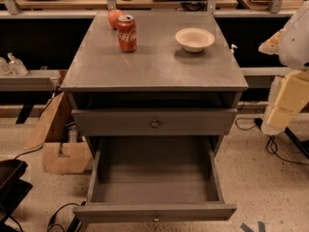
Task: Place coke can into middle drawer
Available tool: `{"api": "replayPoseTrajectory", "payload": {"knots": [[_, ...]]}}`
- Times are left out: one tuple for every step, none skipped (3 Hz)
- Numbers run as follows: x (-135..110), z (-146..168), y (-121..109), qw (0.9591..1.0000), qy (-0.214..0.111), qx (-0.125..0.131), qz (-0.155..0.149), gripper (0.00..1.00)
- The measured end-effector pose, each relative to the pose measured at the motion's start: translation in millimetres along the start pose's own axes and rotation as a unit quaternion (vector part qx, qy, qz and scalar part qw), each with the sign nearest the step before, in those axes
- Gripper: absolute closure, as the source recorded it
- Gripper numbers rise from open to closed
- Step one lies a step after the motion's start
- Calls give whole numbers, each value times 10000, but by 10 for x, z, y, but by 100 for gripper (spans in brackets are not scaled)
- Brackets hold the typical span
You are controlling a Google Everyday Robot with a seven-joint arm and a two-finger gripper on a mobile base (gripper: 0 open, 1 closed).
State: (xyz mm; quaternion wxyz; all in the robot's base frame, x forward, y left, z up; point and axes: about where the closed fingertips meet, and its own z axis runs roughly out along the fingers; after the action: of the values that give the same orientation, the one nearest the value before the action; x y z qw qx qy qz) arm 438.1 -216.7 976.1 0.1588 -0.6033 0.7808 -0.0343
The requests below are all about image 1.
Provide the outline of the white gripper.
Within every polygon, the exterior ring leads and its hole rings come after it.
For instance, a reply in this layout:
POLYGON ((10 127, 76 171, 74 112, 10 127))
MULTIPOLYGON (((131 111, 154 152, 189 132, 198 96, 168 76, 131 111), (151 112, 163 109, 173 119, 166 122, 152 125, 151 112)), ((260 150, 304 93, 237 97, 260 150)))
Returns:
MULTIPOLYGON (((277 55, 281 31, 277 31, 258 51, 267 55, 277 55)), ((261 130, 267 135, 282 132, 309 102, 309 72, 294 71, 285 77, 276 77, 271 84, 268 106, 263 116, 261 130)))

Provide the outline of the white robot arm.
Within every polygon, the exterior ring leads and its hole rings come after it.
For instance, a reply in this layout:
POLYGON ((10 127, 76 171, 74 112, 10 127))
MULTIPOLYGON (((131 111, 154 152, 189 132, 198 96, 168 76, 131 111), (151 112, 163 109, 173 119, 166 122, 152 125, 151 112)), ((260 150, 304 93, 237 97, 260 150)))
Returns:
POLYGON ((271 83, 261 130, 267 135, 282 132, 309 103, 309 1, 285 26, 259 46, 268 55, 277 54, 282 65, 292 69, 271 83))

